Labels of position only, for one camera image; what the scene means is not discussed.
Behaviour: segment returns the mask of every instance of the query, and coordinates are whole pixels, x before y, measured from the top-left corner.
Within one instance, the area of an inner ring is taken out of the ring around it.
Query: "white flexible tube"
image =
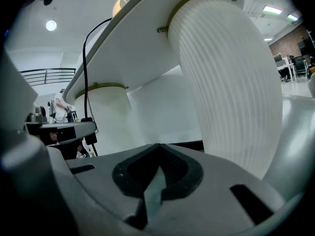
[[[230,0],[190,0],[168,38],[193,91],[205,152],[262,179],[280,138],[282,92],[260,32]]]

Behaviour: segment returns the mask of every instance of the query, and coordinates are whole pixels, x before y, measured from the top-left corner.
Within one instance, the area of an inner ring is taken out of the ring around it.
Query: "tiled floor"
[[[281,88],[282,94],[311,97],[305,77],[299,78],[297,82],[281,82]]]

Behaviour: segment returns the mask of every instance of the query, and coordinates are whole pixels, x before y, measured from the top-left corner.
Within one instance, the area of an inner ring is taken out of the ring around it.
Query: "fluorescent light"
[[[46,24],[46,29],[48,31],[53,31],[54,29],[56,29],[56,27],[57,27],[57,24],[53,20],[48,21],[47,24]]]
[[[273,13],[276,13],[276,14],[280,14],[282,12],[282,10],[279,10],[279,9],[276,9],[276,8],[273,8],[273,7],[269,7],[269,6],[265,6],[264,7],[264,11],[273,12]]]
[[[291,14],[289,14],[287,18],[292,19],[293,21],[298,20],[297,17],[295,17],[295,16],[293,16],[293,15],[291,15]]]

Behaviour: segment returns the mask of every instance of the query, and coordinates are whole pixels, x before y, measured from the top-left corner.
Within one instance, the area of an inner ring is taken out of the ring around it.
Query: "ribbed white cylinder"
[[[97,88],[89,91],[89,100],[97,124],[98,155],[112,154],[145,145],[126,90],[119,87]],[[84,117],[84,94],[75,101],[78,118]]]
[[[205,152],[263,178],[280,138],[282,92],[256,26],[230,0],[190,0],[168,38],[193,91]]]

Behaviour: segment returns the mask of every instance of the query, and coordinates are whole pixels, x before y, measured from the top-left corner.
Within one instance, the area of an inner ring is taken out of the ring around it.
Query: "black opening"
[[[161,201],[188,196],[203,178],[202,167],[196,160],[166,145],[155,144],[117,164],[112,173],[113,181],[123,194],[140,198],[135,215],[125,220],[138,229],[143,229],[147,224],[144,191],[159,166],[163,170],[166,182]]]
[[[272,216],[273,212],[245,185],[237,184],[230,190],[256,225]]]

